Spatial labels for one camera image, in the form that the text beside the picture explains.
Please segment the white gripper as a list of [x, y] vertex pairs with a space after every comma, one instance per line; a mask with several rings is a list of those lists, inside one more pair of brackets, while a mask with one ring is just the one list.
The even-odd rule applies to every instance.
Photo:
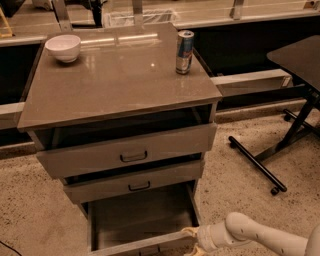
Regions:
[[230, 242], [224, 222], [202, 225], [199, 228], [185, 227], [182, 232], [188, 233], [191, 237], [197, 236], [199, 246], [194, 245], [192, 256], [206, 256], [206, 252], [211, 253], [219, 248], [227, 247]]

